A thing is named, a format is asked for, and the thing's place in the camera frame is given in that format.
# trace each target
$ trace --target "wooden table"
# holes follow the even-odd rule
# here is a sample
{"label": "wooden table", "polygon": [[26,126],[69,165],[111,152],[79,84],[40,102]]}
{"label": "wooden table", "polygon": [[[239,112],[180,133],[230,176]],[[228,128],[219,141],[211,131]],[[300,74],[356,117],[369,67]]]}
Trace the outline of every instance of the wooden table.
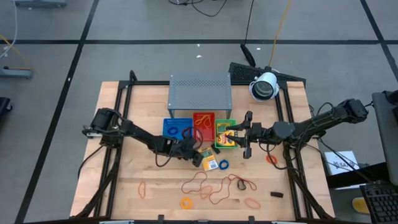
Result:
{"label": "wooden table", "polygon": [[[113,108],[117,87],[118,82],[102,83],[97,108]],[[310,118],[303,83],[290,82],[288,88],[294,120],[300,122]],[[161,135],[163,119],[169,117],[168,93],[169,86],[133,86],[128,119],[154,135]],[[275,101],[269,100],[262,103],[254,101],[247,86],[233,86],[232,98],[231,119],[236,119],[237,123],[243,121],[247,110],[253,112],[253,122],[261,122],[263,127],[271,127],[277,121]],[[284,103],[282,103],[282,107],[284,107],[284,117],[287,119]],[[176,111],[176,117],[192,117],[192,113],[193,111]],[[215,113],[216,119],[225,119],[225,113],[216,111]],[[88,140],[85,157],[98,148],[99,141],[99,138]],[[311,140],[309,144],[318,147],[315,140]],[[282,150],[282,145],[280,145],[272,151],[272,155],[278,159],[278,166],[285,166]],[[104,152],[105,150],[95,155],[82,169],[71,215],[80,212],[98,188]],[[182,184],[193,178],[198,171],[202,170],[202,167],[194,167],[191,161],[171,159],[165,167],[158,168],[155,165],[154,156],[154,153],[148,150],[143,143],[133,138],[124,139],[112,219],[156,220],[160,214],[165,215],[166,220],[247,220],[250,215],[254,215],[256,220],[295,219],[287,172],[277,170],[269,164],[266,161],[266,153],[257,144],[252,144],[252,158],[250,159],[243,159],[243,149],[240,148],[224,149],[221,154],[216,155],[218,162],[227,159],[229,168],[207,172],[208,179],[204,185],[211,185],[214,190],[218,190],[223,177],[228,174],[236,174],[253,181],[258,187],[256,191],[252,191],[249,186],[245,191],[240,191],[236,186],[237,180],[234,180],[230,186],[230,197],[217,205],[211,204],[208,199],[202,200],[198,194],[186,195],[181,191]],[[165,157],[159,156],[159,164],[165,160]],[[302,160],[308,189],[325,211],[334,216],[319,152],[306,147],[302,149]],[[186,190],[198,189],[200,178],[187,184]],[[146,183],[144,199],[140,198],[138,194],[138,186],[141,181]],[[271,197],[271,191],[282,192],[284,197]],[[301,214],[304,217],[302,194],[298,187],[297,191]],[[226,194],[225,184],[223,191],[214,194],[212,199],[217,201],[218,198],[222,198]],[[184,210],[180,207],[180,201],[184,197],[193,200],[192,209]],[[244,199],[248,197],[256,199],[261,204],[261,208],[256,210],[245,205]],[[108,192],[103,196],[102,215],[105,213],[107,199]]]}

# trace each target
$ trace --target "gray floor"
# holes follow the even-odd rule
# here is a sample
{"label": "gray floor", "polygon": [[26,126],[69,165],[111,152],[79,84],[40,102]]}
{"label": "gray floor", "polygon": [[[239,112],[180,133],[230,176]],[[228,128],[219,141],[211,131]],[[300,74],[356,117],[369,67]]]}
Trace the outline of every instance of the gray floor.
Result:
{"label": "gray floor", "polygon": [[[74,39],[81,36],[93,0],[68,0],[65,9],[19,9],[20,39]],[[385,39],[398,39],[395,0],[367,0]],[[215,12],[222,1],[198,7]],[[287,0],[256,0],[250,39],[273,39]],[[88,39],[243,39],[250,1],[230,0],[217,17],[208,18],[191,6],[167,0],[100,0]],[[13,8],[0,2],[0,34],[13,34]],[[294,1],[280,33],[281,39],[376,40],[359,1]],[[264,67],[271,45],[248,45],[258,66]],[[0,79],[0,96],[10,97],[14,111],[0,130],[0,217],[12,223],[22,202],[37,156],[43,145],[76,45],[17,45],[31,60],[31,80]],[[398,57],[398,45],[389,45]],[[100,84],[128,77],[133,69],[140,80],[168,80],[173,72],[226,72],[230,62],[247,64],[238,44],[85,45],[58,122],[26,222],[67,218],[76,172],[86,138],[81,134],[98,99]],[[23,66],[10,52],[0,66]],[[309,102],[338,104],[346,98],[371,101],[371,93],[397,89],[397,80],[380,45],[277,45],[272,66],[307,79]],[[337,150],[353,150],[361,163],[384,161],[373,109],[366,122],[331,129],[325,142]],[[331,191],[338,217],[370,221],[344,212],[359,192]]]}

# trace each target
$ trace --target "perforated metal cover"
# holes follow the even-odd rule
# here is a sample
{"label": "perforated metal cover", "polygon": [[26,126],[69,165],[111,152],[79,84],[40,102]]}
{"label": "perforated metal cover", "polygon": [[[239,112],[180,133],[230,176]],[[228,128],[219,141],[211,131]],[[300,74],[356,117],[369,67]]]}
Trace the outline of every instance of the perforated metal cover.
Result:
{"label": "perforated metal cover", "polygon": [[229,73],[178,73],[170,77],[169,110],[231,110]]}

